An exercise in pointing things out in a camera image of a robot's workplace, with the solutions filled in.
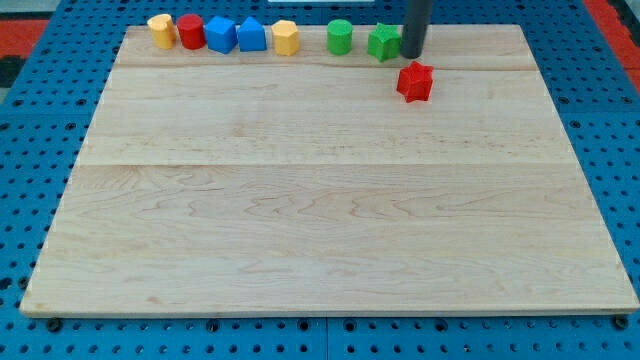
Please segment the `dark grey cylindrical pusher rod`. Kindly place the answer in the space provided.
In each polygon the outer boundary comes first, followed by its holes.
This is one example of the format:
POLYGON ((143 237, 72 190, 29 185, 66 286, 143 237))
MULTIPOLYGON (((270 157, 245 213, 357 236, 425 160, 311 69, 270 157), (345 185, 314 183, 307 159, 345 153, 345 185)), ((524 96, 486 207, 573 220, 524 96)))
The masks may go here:
POLYGON ((407 1, 400 49, 404 58, 416 59, 422 54, 433 3, 433 0, 407 1))

